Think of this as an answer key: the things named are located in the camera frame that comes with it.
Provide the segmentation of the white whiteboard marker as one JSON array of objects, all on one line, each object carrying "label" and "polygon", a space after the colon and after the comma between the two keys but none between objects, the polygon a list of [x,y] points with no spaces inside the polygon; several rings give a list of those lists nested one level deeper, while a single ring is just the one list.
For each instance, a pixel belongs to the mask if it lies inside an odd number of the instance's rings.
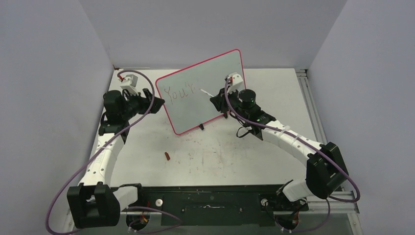
[{"label": "white whiteboard marker", "polygon": [[200,89],[200,91],[202,91],[203,93],[207,94],[209,97],[214,97],[214,95],[210,94],[209,92],[207,92],[207,91],[205,91],[203,89]]}]

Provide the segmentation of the pink framed whiteboard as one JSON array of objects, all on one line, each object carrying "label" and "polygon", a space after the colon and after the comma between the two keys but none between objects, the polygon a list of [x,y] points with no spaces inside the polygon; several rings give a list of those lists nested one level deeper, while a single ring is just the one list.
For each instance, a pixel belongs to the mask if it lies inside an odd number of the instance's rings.
[{"label": "pink framed whiteboard", "polygon": [[220,117],[203,89],[217,95],[225,86],[228,74],[244,70],[241,51],[233,49],[181,70],[158,78],[155,82],[160,98],[165,100],[164,109],[176,135],[182,135],[200,124]]}]

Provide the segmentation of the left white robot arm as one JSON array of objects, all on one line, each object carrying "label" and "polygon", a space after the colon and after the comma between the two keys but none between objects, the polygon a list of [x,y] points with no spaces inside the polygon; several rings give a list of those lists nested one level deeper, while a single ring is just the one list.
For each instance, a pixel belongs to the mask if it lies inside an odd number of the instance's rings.
[{"label": "left white robot arm", "polygon": [[119,222],[128,206],[140,211],[146,197],[139,193],[141,184],[109,186],[118,155],[124,147],[135,115],[155,114],[165,103],[144,88],[142,92],[123,89],[103,95],[104,113],[98,128],[98,144],[79,184],[67,192],[69,208],[78,229],[110,227]]}]

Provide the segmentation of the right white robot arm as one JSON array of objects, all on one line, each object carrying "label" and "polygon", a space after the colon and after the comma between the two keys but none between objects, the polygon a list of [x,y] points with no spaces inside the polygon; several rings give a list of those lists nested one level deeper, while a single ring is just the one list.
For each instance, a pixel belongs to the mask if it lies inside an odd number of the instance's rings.
[{"label": "right white robot arm", "polygon": [[221,89],[209,100],[217,111],[229,113],[249,134],[276,145],[305,166],[304,179],[289,180],[277,190],[280,208],[288,210],[308,196],[328,198],[348,176],[338,146],[332,142],[319,143],[290,130],[263,111],[255,98],[255,92],[250,89],[228,94]]}]

